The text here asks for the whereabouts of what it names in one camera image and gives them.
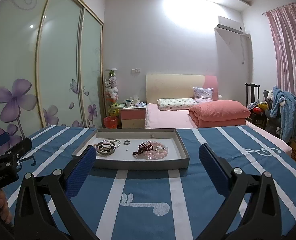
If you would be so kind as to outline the person's left hand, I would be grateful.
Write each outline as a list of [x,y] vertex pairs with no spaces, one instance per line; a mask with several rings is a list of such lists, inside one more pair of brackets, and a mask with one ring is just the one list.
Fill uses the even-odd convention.
[[13,218],[9,211],[6,195],[2,189],[0,189],[0,217],[6,224],[9,224]]

